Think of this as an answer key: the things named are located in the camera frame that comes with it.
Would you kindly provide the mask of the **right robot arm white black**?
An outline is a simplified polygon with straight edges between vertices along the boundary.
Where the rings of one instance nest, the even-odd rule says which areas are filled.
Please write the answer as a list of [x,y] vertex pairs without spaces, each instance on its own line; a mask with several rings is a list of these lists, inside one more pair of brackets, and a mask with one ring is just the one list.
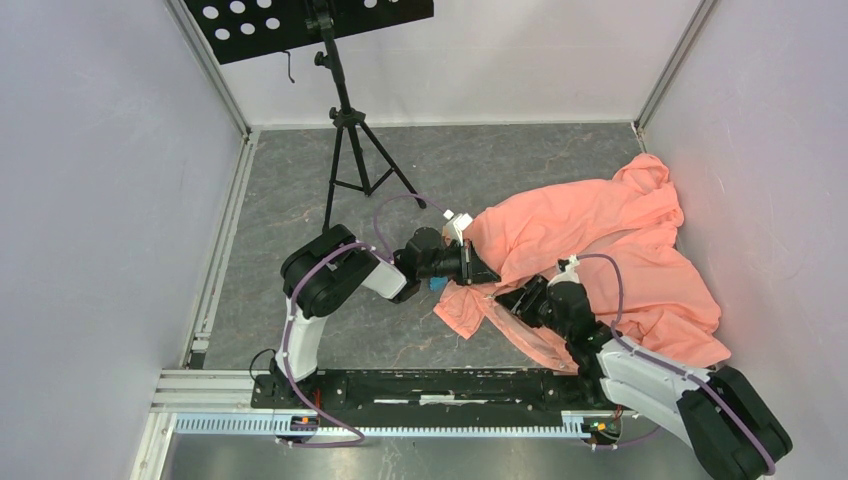
[[686,444],[713,479],[758,479],[794,448],[741,371],[689,367],[638,346],[596,318],[578,281],[535,276],[495,300],[524,324],[564,340],[585,405],[611,402],[646,416]]

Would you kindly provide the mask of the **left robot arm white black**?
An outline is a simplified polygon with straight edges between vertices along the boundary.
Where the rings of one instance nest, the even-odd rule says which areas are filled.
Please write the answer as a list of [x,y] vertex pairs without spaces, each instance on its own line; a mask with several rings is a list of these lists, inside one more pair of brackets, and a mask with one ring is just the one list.
[[461,229],[444,234],[417,229],[386,260],[338,224],[291,254],[280,275],[286,297],[286,325],[274,361],[281,376],[275,392],[290,407],[306,405],[314,394],[310,377],[327,318],[359,288],[392,303],[403,303],[424,281],[441,278],[460,286],[494,284],[500,275],[478,255]]

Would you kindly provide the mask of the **salmon pink zip jacket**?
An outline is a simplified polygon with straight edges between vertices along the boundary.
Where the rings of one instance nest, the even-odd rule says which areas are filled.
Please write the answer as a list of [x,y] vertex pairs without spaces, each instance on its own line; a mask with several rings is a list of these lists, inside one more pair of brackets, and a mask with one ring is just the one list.
[[545,186],[486,208],[467,229],[496,284],[445,287],[435,314],[463,338],[491,322],[532,362],[572,373],[564,340],[525,325],[496,301],[577,255],[596,318],[644,348],[694,367],[729,359],[716,338],[721,309],[675,246],[684,213],[669,169],[640,154],[608,179]]

